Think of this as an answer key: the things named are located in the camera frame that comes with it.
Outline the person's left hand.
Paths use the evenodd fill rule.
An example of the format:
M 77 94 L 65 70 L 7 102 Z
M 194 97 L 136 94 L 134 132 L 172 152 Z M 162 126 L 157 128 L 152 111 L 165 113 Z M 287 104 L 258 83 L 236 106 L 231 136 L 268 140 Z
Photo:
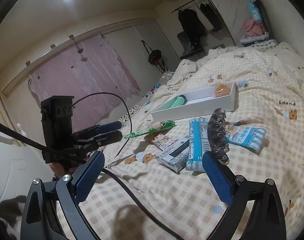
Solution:
M 66 175 L 66 174 L 73 174 L 80 165 L 81 164 L 76 163 L 75 166 L 69 168 L 69 170 L 67 171 L 67 170 L 65 170 L 63 165 L 60 163 L 49 163 L 49 167 L 52 170 L 53 176 L 56 179 L 60 179 L 60 178 L 62 178 L 62 176 Z

